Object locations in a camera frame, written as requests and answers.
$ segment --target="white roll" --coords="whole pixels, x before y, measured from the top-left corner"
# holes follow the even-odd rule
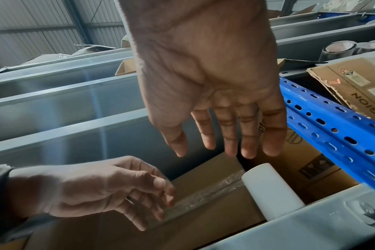
[[[254,167],[241,179],[267,221],[305,206],[269,163]]]

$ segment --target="blue metal beam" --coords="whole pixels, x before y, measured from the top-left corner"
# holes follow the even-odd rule
[[[80,16],[80,13],[76,7],[75,2],[73,0],[63,0],[63,3],[83,42],[85,44],[93,44],[93,39],[91,38],[90,33],[86,28],[82,17]]]

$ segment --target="person's left hand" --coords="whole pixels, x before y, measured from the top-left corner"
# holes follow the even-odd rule
[[[41,213],[77,217],[115,210],[143,231],[147,222],[127,198],[141,203],[162,220],[164,210],[154,196],[173,206],[176,191],[154,166],[135,157],[121,157],[14,169],[9,174],[6,192],[10,209],[21,218]]]

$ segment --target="person's right hand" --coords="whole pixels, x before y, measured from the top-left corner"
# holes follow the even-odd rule
[[[147,222],[128,198],[162,220],[164,210],[154,196],[173,206],[175,188],[157,168],[135,157],[17,168],[7,181],[7,203],[17,217],[77,217],[115,210],[142,231]]]
[[[279,87],[277,45],[264,0],[118,0],[132,36],[141,93],[149,118],[178,156],[187,151],[182,122],[190,114],[204,145],[215,148],[208,112],[219,121],[225,152],[254,158],[258,110],[263,150],[280,153],[286,108]]]

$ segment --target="human hand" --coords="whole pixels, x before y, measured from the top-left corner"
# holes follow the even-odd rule
[[[117,0],[128,22],[149,118],[178,156],[190,114],[204,145],[215,148],[208,112],[219,121],[225,152],[254,158],[258,109],[266,123],[263,150],[280,153],[286,108],[279,87],[277,45],[264,0]]]
[[[173,206],[175,187],[155,167],[135,157],[65,166],[17,168],[10,172],[7,201],[12,212],[25,218],[48,213],[78,217],[111,210],[124,214],[139,230],[147,222],[133,199],[158,219],[164,210],[153,196]]]

